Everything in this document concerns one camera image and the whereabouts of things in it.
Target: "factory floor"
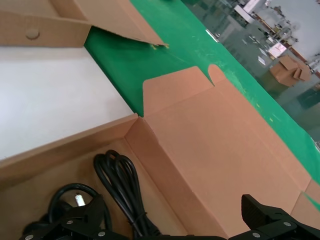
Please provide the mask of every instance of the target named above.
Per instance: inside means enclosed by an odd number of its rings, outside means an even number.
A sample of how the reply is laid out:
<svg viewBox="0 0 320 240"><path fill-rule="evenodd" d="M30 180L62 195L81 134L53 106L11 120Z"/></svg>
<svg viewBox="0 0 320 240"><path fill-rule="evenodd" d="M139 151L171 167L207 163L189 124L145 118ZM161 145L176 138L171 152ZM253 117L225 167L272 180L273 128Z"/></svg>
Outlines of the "factory floor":
<svg viewBox="0 0 320 240"><path fill-rule="evenodd" d="M260 22L256 20L246 25L226 1L183 2L314 141L320 141L320 121L317 121L320 119L320 94L314 91L320 79L313 74L309 81L300 81L292 87L278 83L269 68L279 60L272 60L267 54L271 45L266 41L266 29ZM284 55L295 58L289 50Z"/></svg>

